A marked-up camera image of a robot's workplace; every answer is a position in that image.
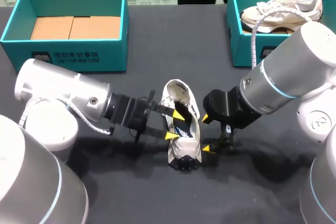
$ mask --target teal shoe box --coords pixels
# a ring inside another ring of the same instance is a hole
[[[226,21],[230,39],[233,65],[235,67],[251,67],[251,34],[242,30],[239,13],[257,2],[268,2],[269,0],[228,0]],[[336,0],[322,0],[323,14],[321,23],[336,33]],[[288,34],[257,34],[256,54],[257,63],[261,62],[267,55],[279,46]]]
[[[59,16],[119,17],[120,27],[110,39],[30,39],[38,17]],[[16,71],[29,58],[76,72],[125,71],[128,31],[127,0],[17,0],[0,43]]]

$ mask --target cardboard insert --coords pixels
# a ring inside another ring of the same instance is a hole
[[[246,31],[246,30],[243,30],[243,33],[244,34],[251,34],[250,31]],[[275,30],[273,30],[271,33],[269,34],[292,34],[294,33],[292,30],[290,29],[286,29],[286,28],[277,28]]]
[[[119,39],[120,17],[38,17],[30,39]]]

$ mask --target black tablecloth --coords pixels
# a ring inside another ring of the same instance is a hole
[[[230,59],[225,5],[130,7],[128,67],[125,73],[91,74],[115,92],[134,97],[179,78],[192,89],[201,117],[203,97],[230,90],[248,69]],[[0,8],[0,32],[11,8]],[[24,104],[14,99],[16,72],[0,48],[0,114],[18,122]],[[297,102],[262,116],[235,135],[236,151],[190,173],[167,164],[167,143],[143,136],[137,147],[127,129],[113,139],[80,123],[70,166],[89,195],[88,223],[304,223],[299,191],[318,146],[300,131]],[[152,113],[149,125],[164,127]],[[201,140],[219,136],[219,123],[200,124]]]

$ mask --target metal cylinder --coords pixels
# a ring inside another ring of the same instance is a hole
[[[243,98],[255,111],[271,114],[325,85],[336,74],[335,44],[328,27],[304,24],[241,80]]]
[[[85,223],[88,196],[73,171],[0,115],[0,223]]]
[[[323,143],[300,190],[300,208],[307,224],[336,223],[336,127]]]
[[[105,115],[110,93],[108,83],[35,59],[23,64],[15,84],[15,98],[19,101],[62,97],[91,121]]]

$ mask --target sneaker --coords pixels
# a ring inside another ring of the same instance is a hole
[[[199,110],[193,92],[181,80],[170,80],[163,89],[161,104],[175,109],[184,121],[163,115],[169,131],[180,137],[170,140],[168,163],[174,169],[197,169],[202,162],[199,145]]]
[[[322,16],[322,0],[270,0],[258,2],[257,6],[249,7],[240,13],[244,30],[252,31],[257,20],[273,8],[293,8],[305,13],[312,21],[319,21]],[[277,28],[299,29],[305,21],[292,13],[275,13],[268,16],[258,27],[260,33],[270,33]]]

